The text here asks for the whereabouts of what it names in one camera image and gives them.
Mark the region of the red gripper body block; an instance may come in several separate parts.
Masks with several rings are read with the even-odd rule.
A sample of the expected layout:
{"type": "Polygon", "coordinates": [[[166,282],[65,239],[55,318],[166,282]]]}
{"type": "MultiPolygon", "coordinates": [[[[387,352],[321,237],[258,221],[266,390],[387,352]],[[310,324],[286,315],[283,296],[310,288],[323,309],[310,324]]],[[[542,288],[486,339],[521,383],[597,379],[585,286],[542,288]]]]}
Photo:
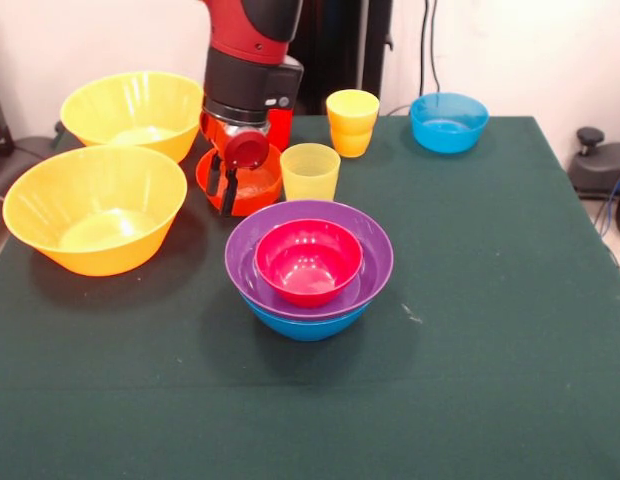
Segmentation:
{"type": "Polygon", "coordinates": [[[270,123],[233,124],[202,111],[200,130],[220,155],[227,169],[260,167],[269,153],[270,123]]]}

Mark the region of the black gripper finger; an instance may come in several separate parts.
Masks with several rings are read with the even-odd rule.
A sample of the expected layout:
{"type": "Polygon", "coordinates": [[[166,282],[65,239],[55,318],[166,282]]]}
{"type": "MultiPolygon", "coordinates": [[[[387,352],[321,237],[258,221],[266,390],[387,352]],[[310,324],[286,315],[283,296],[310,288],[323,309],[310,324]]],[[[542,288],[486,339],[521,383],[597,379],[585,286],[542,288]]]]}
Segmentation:
{"type": "Polygon", "coordinates": [[[220,180],[220,166],[221,158],[218,153],[214,153],[211,158],[205,188],[205,192],[208,196],[214,197],[217,195],[220,180]]]}
{"type": "Polygon", "coordinates": [[[233,212],[236,194],[238,191],[238,178],[236,169],[225,171],[226,187],[222,196],[220,213],[224,217],[230,217],[233,212]]]}

